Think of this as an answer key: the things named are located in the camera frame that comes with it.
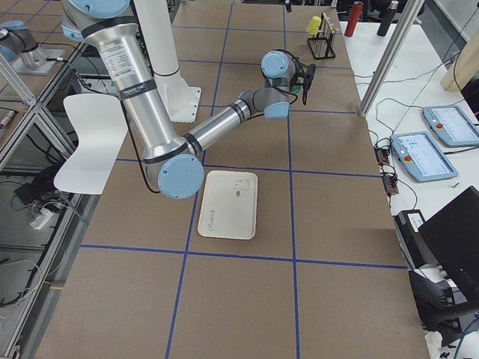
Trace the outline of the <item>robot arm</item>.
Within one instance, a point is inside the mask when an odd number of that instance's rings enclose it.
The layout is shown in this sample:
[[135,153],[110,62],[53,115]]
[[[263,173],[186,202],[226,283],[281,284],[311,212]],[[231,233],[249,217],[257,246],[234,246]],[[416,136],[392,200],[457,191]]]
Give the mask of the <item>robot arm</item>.
[[306,99],[314,64],[275,49],[260,63],[264,86],[247,90],[221,112],[185,135],[171,121],[193,108],[199,89],[180,74],[165,1],[63,1],[65,36],[97,49],[118,97],[144,145],[138,155],[144,180],[155,193],[184,199],[199,190],[204,169],[198,156],[249,119],[285,118],[290,104]]

